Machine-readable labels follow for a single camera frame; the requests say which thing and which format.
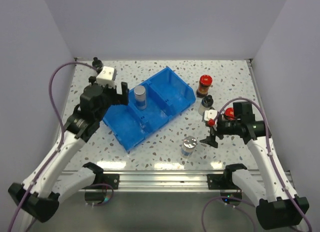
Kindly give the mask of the silver-lid shaker jar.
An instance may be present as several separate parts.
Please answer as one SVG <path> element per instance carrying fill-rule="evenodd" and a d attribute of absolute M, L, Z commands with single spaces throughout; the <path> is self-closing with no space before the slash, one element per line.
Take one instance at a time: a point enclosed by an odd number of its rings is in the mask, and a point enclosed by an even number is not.
<path fill-rule="evenodd" d="M 198 142 L 193 136 L 186 136 L 181 145 L 181 155 L 184 158 L 188 158 L 195 151 Z"/>

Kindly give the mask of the silver-lid blue-label spice jar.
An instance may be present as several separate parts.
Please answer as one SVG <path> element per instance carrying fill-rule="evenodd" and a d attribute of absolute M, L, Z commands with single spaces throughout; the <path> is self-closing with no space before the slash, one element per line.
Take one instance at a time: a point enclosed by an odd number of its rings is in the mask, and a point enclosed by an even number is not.
<path fill-rule="evenodd" d="M 137 85 L 134 89 L 135 105 L 139 110 L 147 107 L 147 91 L 143 85 Z"/>

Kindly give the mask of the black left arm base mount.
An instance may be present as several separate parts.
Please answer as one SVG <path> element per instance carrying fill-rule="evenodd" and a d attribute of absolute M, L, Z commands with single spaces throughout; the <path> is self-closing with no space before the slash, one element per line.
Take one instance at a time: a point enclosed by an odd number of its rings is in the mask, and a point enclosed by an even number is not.
<path fill-rule="evenodd" d="M 104 173 L 100 181 L 104 184 L 110 185 L 114 190 L 119 188 L 120 175 L 118 173 Z"/>

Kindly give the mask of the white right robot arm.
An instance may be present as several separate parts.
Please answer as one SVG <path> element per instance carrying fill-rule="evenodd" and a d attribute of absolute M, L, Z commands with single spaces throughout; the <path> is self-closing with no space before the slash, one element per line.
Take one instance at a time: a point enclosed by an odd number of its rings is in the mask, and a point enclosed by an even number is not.
<path fill-rule="evenodd" d="M 295 230 L 305 221 L 307 230 L 312 231 L 306 217 L 310 207 L 308 199 L 300 197 L 288 179 L 262 109 L 247 98 L 235 98 L 230 103 L 233 104 L 234 115 L 227 115 L 224 108 L 203 112 L 202 120 L 209 127 L 209 135 L 200 143 L 217 148 L 216 139 L 239 136 L 252 154 L 263 183 L 257 182 L 244 164 L 236 163 L 227 165 L 221 176 L 207 175 L 208 186 L 244 192 L 265 230 L 285 227 Z"/>

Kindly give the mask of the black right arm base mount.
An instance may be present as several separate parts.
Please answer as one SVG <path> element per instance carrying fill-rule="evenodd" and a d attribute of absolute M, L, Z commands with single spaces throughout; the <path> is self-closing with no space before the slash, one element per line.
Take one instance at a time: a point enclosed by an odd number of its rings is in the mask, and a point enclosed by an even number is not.
<path fill-rule="evenodd" d="M 228 188 L 223 174 L 207 174 L 207 187 L 209 190 L 225 190 Z"/>

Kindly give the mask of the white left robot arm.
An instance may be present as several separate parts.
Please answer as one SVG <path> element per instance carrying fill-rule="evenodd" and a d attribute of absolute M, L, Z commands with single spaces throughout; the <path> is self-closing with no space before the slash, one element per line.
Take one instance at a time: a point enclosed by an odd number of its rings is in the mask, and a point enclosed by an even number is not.
<path fill-rule="evenodd" d="M 62 127 L 59 140 L 45 159 L 22 183 L 14 182 L 8 193 L 17 205 L 41 223 L 47 222 L 57 211 L 62 196 L 53 187 L 59 175 L 73 156 L 88 142 L 100 127 L 111 106 L 128 105 L 129 89 L 121 83 L 121 93 L 116 87 L 93 83 L 80 95 L 80 102 Z"/>

